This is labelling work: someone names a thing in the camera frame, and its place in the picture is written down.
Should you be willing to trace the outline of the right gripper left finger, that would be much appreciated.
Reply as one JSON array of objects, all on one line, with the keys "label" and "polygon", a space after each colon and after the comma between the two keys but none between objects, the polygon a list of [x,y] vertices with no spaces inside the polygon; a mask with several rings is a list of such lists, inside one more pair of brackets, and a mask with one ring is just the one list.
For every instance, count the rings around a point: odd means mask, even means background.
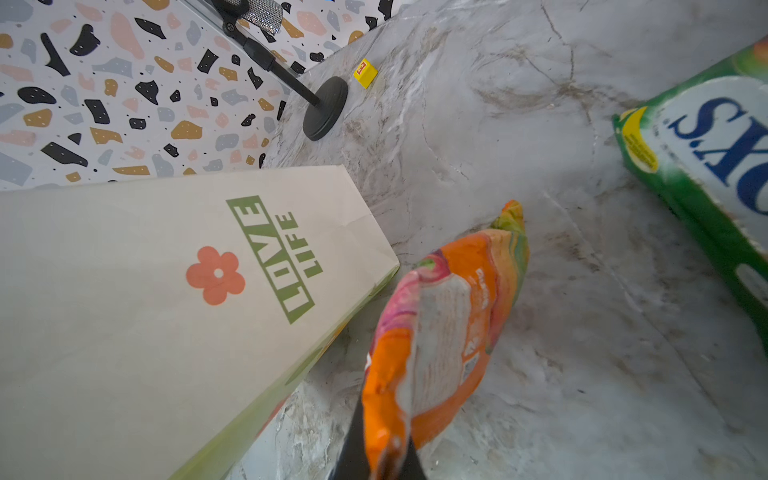
[{"label": "right gripper left finger", "polygon": [[352,420],[329,480],[367,480],[370,477],[364,442],[362,399],[355,406]]}]

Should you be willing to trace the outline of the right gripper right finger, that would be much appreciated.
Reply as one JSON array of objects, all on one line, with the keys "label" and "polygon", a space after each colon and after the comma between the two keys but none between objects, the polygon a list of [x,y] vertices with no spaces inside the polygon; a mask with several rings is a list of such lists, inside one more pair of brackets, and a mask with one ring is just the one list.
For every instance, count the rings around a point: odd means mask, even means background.
[{"label": "right gripper right finger", "polygon": [[427,477],[412,440],[408,443],[406,457],[400,470],[400,480],[426,480]]}]

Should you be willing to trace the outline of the orange Fox's candy bag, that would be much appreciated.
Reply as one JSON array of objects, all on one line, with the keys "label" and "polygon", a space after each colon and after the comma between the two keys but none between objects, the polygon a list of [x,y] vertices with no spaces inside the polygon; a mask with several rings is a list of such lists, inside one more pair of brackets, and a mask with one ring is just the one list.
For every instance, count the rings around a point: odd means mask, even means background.
[{"label": "orange Fox's candy bag", "polygon": [[376,328],[362,388],[372,479],[404,469],[481,383],[517,301],[530,250],[522,205],[424,257],[397,284]]}]

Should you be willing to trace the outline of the white paper shopping bag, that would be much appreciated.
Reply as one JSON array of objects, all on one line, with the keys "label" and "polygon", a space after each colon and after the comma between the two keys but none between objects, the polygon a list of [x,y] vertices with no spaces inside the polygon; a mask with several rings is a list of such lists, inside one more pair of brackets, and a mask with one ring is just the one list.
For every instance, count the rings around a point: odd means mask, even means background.
[{"label": "white paper shopping bag", "polygon": [[223,477],[398,267],[341,166],[4,193],[2,477]]}]

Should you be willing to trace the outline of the yellow-green Fox's candy bag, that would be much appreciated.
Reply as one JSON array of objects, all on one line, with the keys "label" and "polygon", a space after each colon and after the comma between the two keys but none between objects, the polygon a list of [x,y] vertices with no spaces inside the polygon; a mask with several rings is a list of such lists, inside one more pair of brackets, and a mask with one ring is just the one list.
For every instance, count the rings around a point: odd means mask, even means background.
[{"label": "yellow-green Fox's candy bag", "polygon": [[682,221],[767,338],[767,41],[612,119],[626,167]]}]

